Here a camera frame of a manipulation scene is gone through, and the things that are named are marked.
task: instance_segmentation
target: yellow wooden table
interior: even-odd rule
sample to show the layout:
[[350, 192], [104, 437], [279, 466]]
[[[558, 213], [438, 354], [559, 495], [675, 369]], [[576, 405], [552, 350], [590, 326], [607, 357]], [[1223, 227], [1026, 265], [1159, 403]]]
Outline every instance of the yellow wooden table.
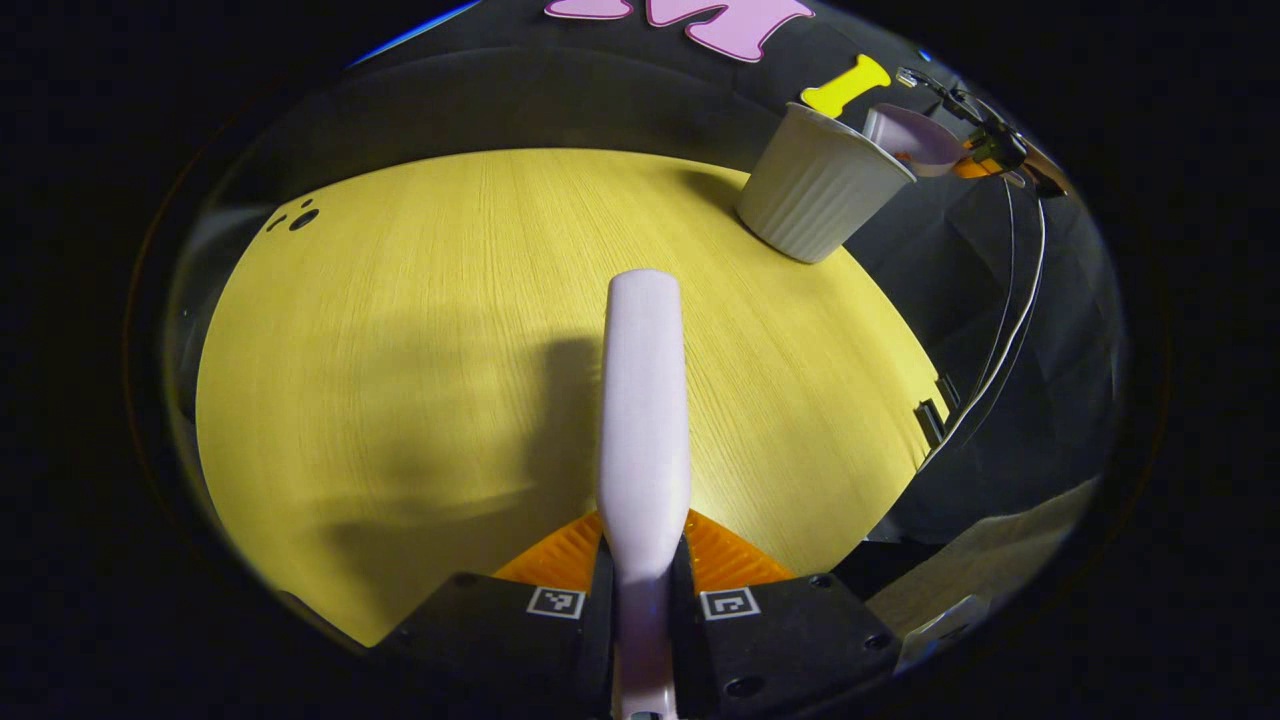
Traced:
[[828, 570], [923, 460], [913, 409], [942, 398], [852, 258], [804, 265], [739, 223], [745, 182], [511, 150], [282, 206], [201, 359], [200, 455], [230, 539], [365, 644], [449, 573], [497, 570], [593, 507], [608, 281], [657, 268], [682, 286], [692, 507]]

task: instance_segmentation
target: orange object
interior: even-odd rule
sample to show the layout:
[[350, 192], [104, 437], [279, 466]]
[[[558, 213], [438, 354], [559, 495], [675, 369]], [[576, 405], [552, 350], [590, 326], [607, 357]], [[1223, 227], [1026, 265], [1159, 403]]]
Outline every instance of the orange object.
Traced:
[[964, 160], [956, 163], [951, 172], [963, 178], [982, 178], [987, 176], [998, 176], [1005, 170], [998, 163], [989, 158], [982, 160], [980, 163], [975, 161], [973, 158], [965, 158]]
[[[588, 592], [603, 532], [598, 512], [584, 515], [520, 553], [494, 577]], [[694, 592], [776, 583], [795, 577], [754, 544], [695, 510], [685, 519], [685, 539], [694, 564]]]

